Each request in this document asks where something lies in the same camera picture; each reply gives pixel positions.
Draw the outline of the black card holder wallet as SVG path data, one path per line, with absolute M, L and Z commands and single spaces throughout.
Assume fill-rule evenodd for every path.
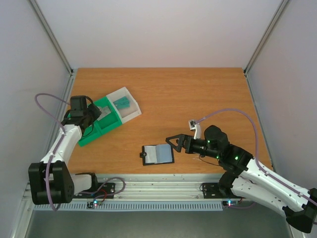
M 143 166 L 173 164 L 174 154 L 169 144 L 145 145 L 139 154 Z

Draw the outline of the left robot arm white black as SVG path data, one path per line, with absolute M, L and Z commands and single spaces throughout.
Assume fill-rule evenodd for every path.
M 72 175 L 67 164 L 75 145 L 85 130 L 94 125 L 101 111 L 88 96 L 73 96 L 68 105 L 70 109 L 63 120 L 57 122 L 60 129 L 52 147 L 40 162 L 32 163 L 28 169 L 33 203 L 48 204 L 53 211 L 70 203 L 76 194 L 95 197 L 100 191 L 95 173 Z

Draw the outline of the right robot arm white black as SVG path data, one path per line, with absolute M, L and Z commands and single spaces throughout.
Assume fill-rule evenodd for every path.
M 286 219 L 295 229 L 309 234 L 317 218 L 317 190 L 296 185 L 270 170 L 251 153 L 229 142 L 227 134 L 215 125 L 204 138 L 179 134 L 166 138 L 177 152 L 215 158 L 225 170 L 218 182 L 223 196 L 234 194 L 261 204 Z

